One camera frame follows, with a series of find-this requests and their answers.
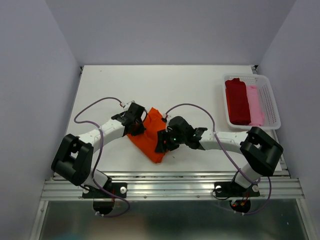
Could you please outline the white plastic basket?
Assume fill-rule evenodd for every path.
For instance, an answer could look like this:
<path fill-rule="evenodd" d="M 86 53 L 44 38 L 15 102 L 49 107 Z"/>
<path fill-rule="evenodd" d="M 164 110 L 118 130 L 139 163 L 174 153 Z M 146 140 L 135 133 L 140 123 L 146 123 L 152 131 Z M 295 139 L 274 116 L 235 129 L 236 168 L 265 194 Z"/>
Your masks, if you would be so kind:
<path fill-rule="evenodd" d="M 231 129 L 237 130 L 249 130 L 248 125 L 236 125 L 230 122 L 227 97 L 226 97 L 226 85 L 225 82 L 239 78 L 241 82 L 244 82 L 246 86 L 255 86 L 258 92 L 258 100 L 260 109 L 264 115 L 264 123 L 260 127 L 264 131 L 278 130 L 281 127 L 281 119 L 273 93 L 272 86 L 269 79 L 264 75 L 259 74 L 245 74 L 245 73 L 226 73 L 222 76 L 222 94 L 224 101 L 225 115 L 227 118 L 227 124 Z"/>

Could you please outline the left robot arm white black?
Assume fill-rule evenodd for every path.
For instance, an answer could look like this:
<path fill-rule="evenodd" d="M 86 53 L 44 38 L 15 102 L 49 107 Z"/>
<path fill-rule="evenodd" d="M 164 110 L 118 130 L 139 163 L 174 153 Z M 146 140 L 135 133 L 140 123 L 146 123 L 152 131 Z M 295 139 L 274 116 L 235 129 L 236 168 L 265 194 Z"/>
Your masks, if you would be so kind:
<path fill-rule="evenodd" d="M 67 134 L 55 154 L 51 170 L 75 186 L 94 188 L 100 197 L 113 196 L 112 179 L 97 170 L 97 163 L 92 166 L 93 155 L 98 152 L 100 158 L 103 147 L 116 139 L 144 133 L 144 113 L 143 106 L 131 102 L 103 125 L 87 120 L 86 123 L 95 125 L 95 129 L 78 136 Z"/>

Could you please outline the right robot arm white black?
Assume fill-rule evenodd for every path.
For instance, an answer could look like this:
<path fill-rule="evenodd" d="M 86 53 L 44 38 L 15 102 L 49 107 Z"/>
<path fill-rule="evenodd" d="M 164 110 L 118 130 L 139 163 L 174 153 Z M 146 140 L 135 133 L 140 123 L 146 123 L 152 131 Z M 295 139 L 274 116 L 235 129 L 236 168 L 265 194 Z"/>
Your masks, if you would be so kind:
<path fill-rule="evenodd" d="M 222 150 L 242 154 L 247 163 L 237 167 L 230 182 L 231 192 L 242 195 L 261 177 L 273 176 L 283 154 L 283 147 L 260 127 L 242 132 L 215 132 L 206 127 L 193 128 L 183 117 L 170 119 L 165 129 L 157 132 L 156 153 L 165 153 L 186 145 L 193 150 Z"/>

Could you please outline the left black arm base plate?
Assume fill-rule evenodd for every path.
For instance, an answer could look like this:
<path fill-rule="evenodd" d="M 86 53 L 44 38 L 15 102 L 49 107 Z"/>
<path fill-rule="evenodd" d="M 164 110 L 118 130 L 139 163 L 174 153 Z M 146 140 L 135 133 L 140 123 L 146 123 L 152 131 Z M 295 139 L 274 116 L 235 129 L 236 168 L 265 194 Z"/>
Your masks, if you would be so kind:
<path fill-rule="evenodd" d="M 86 188 L 82 190 L 82 198 L 83 199 L 111 199 L 112 196 L 105 193 L 101 189 L 97 188 L 96 186 L 89 186 L 85 185 Z M 113 182 L 111 184 L 111 187 L 109 187 L 106 191 L 109 193 L 121 197 L 126 198 L 127 197 L 127 190 L 128 190 L 128 184 L 126 182 Z"/>

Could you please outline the orange t-shirt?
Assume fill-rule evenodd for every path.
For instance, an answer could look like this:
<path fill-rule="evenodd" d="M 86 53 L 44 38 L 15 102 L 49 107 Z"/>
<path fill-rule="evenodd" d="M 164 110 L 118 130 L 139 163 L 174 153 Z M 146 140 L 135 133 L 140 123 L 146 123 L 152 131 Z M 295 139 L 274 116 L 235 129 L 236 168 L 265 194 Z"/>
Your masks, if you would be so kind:
<path fill-rule="evenodd" d="M 143 125 L 146 128 L 144 133 L 132 136 L 128 134 L 130 141 L 144 153 L 154 164 L 162 162 L 166 152 L 157 153 L 158 131 L 165 129 L 166 124 L 162 120 L 163 115 L 154 107 L 150 109 Z"/>

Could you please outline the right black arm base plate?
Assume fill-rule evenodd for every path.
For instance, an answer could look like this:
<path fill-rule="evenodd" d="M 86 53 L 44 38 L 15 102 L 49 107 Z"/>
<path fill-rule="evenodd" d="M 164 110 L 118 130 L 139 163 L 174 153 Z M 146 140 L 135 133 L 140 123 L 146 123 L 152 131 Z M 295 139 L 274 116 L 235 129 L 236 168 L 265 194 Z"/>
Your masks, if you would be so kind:
<path fill-rule="evenodd" d="M 212 193 L 217 198 L 240 198 L 240 197 L 259 197 L 260 191 L 253 190 L 253 187 L 258 187 L 257 185 L 251 185 L 249 188 L 243 188 L 236 183 L 228 181 L 218 181 L 214 183 L 214 188 Z"/>

